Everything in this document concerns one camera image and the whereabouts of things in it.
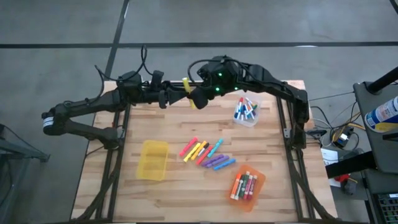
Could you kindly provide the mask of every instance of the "purple marker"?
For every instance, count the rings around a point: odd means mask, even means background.
[[[221,159],[222,157],[224,157],[224,154],[218,155],[212,159],[207,160],[206,162],[203,162],[201,166],[206,167],[207,164],[211,164],[212,162],[216,161],[217,159]]]
[[[224,157],[222,157],[220,159],[217,159],[216,161],[212,162],[211,164],[207,164],[206,167],[210,168],[212,166],[215,166],[215,165],[219,164],[220,162],[227,161],[228,159],[229,159],[229,156],[224,156]]]

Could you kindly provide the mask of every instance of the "spray can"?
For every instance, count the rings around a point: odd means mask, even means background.
[[[398,96],[367,113],[365,123],[379,133],[398,128]]]

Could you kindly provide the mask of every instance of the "orange plastic container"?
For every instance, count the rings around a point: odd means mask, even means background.
[[[264,174],[260,173],[259,171],[253,169],[251,166],[248,166],[248,165],[242,165],[239,168],[239,170],[238,170],[238,172],[241,175],[246,174],[246,171],[249,171],[250,175],[256,175],[257,176],[256,183],[254,184],[252,199],[251,200],[245,200],[243,198],[239,198],[239,200],[231,199],[231,192],[232,192],[232,189],[233,189],[234,184],[235,184],[235,177],[234,177],[233,182],[231,184],[231,188],[228,191],[227,198],[228,198],[228,201],[229,201],[229,203],[231,205],[236,205],[236,206],[238,206],[240,209],[242,209],[245,212],[251,212],[251,210],[253,209],[254,204],[257,201],[257,198],[259,196],[261,188],[264,185],[264,182],[266,181],[266,177],[265,177]]]

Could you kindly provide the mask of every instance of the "wooden table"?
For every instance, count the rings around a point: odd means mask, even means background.
[[[289,83],[304,88],[301,80]],[[105,91],[115,87],[114,82],[106,82]],[[202,110],[192,110],[186,99],[165,110],[160,109],[157,103],[133,107],[126,133],[114,221],[297,221],[276,100],[267,93],[261,93],[260,96],[263,99],[260,118],[253,128],[232,121],[234,107],[239,99],[236,92],[209,101],[208,106]],[[95,116],[94,126],[109,127],[112,120],[112,113],[99,112]],[[312,126],[310,120],[306,128]],[[224,143],[217,152],[236,158],[237,163],[219,171],[198,167],[192,161],[184,163],[178,153],[194,136],[210,144],[223,138]],[[136,179],[142,143],[148,139],[169,143],[165,180],[160,182]],[[98,141],[91,142],[88,152],[100,145]],[[85,160],[72,218],[78,217],[98,193],[105,158],[106,151],[99,150]],[[328,212],[336,217],[335,203],[318,144],[307,145],[304,160],[312,192]],[[226,191],[242,164],[252,166],[267,177],[251,213],[244,213],[231,206],[226,199]],[[300,199],[306,213],[302,192]]]

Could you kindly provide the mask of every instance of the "green marker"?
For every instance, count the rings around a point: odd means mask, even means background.
[[[242,184],[242,189],[239,192],[239,197],[243,197],[243,195],[244,195],[244,188],[245,188],[246,184],[248,184],[249,175],[250,175],[250,172],[246,171],[246,175],[244,175],[244,177],[243,177],[243,184]]]

